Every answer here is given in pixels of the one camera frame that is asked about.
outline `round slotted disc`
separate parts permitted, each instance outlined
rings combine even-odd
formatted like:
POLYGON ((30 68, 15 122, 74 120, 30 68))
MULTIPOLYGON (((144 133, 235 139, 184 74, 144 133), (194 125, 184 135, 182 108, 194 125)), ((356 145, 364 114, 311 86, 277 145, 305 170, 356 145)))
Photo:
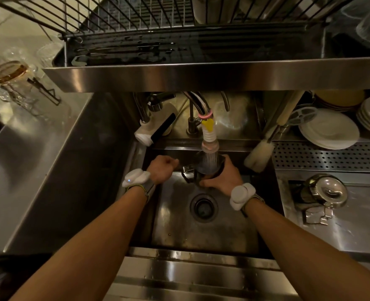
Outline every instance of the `round slotted disc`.
POLYGON ((317 108, 315 107, 301 107, 292 111, 291 116, 287 121, 289 126, 298 126, 312 121, 317 116, 317 108))

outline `wooden handle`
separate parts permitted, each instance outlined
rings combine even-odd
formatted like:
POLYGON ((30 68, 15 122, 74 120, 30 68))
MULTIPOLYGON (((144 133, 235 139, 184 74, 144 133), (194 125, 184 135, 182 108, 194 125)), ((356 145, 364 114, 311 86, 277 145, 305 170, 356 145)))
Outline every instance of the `wooden handle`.
POLYGON ((304 93, 305 91, 300 90, 292 91, 292 93, 290 94, 291 97, 288 99, 285 108, 283 109, 281 115, 278 116, 277 125, 283 126, 286 124, 286 122, 289 119, 289 116, 291 115, 292 111, 294 110, 294 108, 296 107, 304 93))

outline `hand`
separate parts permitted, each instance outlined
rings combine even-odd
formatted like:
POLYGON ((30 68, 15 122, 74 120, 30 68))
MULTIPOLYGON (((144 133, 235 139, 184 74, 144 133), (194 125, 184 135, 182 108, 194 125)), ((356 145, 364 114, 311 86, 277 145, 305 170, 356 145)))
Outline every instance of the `hand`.
POLYGON ((158 155, 147 168, 150 172, 150 179, 155 185, 161 184, 169 179, 174 169, 178 166, 179 160, 167 155, 158 155))
POLYGON ((218 177, 205 179, 199 182, 202 187, 214 187, 227 196, 231 196, 232 189, 243 184, 242 177, 237 167, 232 164, 227 154, 225 156, 224 170, 218 177))

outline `forearm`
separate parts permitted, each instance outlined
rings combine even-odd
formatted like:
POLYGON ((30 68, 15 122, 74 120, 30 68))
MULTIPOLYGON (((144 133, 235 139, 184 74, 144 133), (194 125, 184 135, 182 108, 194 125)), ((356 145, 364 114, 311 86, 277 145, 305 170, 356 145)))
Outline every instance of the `forearm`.
POLYGON ((257 199, 245 212, 304 300, 370 300, 370 271, 257 199))
POLYGON ((56 252, 11 300, 102 300, 145 204, 144 190, 132 187, 56 252))

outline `perforated metal tray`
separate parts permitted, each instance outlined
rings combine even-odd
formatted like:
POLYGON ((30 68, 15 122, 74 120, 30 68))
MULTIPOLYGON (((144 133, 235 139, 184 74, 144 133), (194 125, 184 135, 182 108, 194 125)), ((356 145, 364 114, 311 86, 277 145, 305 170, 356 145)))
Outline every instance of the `perforated metal tray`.
POLYGON ((273 163, 284 170, 370 172, 370 142, 331 151, 308 142, 276 142, 273 163))

